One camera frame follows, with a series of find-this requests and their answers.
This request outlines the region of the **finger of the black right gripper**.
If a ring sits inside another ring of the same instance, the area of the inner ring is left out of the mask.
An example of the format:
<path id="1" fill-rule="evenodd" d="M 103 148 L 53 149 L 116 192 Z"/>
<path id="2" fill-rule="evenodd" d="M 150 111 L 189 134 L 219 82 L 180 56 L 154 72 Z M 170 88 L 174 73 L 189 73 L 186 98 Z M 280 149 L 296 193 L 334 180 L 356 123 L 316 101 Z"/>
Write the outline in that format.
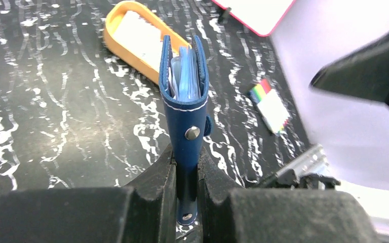
<path id="1" fill-rule="evenodd" d="M 320 69 L 310 86 L 389 107 L 389 32 Z"/>

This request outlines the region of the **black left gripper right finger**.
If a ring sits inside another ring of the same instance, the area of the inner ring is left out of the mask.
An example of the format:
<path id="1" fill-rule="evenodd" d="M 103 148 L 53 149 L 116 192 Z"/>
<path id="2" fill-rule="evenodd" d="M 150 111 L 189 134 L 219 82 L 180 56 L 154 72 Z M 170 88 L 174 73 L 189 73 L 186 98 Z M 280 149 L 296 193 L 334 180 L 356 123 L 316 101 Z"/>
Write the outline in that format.
<path id="1" fill-rule="evenodd" d="M 379 242 L 362 206 L 336 188 L 244 188 L 205 149 L 198 180 L 203 242 Z"/>

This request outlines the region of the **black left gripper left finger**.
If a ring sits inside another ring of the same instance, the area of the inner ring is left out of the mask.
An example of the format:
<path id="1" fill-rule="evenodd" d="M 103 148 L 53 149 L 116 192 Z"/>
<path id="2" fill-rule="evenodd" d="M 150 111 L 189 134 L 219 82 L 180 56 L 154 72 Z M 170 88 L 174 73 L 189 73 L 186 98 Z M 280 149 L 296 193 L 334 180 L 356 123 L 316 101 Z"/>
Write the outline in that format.
<path id="1" fill-rule="evenodd" d="M 0 197 L 0 242 L 174 242 L 176 164 L 168 146 L 123 187 L 14 191 Z"/>

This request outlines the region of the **blue leather card holder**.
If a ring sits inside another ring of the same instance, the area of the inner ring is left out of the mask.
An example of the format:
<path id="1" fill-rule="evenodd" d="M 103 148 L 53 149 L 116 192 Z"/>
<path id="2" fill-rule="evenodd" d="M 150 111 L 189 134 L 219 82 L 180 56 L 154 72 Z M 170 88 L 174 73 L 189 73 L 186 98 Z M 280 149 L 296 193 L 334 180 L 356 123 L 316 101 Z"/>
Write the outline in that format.
<path id="1" fill-rule="evenodd" d="M 213 127 L 207 114 L 209 84 L 200 38 L 193 36 L 191 47 L 181 46 L 180 56 L 174 57 L 171 38 L 165 35 L 159 88 L 177 164 L 177 222 L 181 225 L 190 225 L 198 215 L 198 160 L 203 138 L 210 135 Z"/>

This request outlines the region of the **silver credit card stack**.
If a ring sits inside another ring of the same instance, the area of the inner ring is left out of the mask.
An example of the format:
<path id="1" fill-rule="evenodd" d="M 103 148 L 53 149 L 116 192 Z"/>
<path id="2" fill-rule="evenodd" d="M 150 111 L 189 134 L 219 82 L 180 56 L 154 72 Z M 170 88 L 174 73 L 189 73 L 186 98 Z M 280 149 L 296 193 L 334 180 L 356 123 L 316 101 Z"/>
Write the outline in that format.
<path id="1" fill-rule="evenodd" d="M 117 26 L 114 39 L 158 71 L 161 61 L 161 31 L 134 11 L 127 11 Z"/>

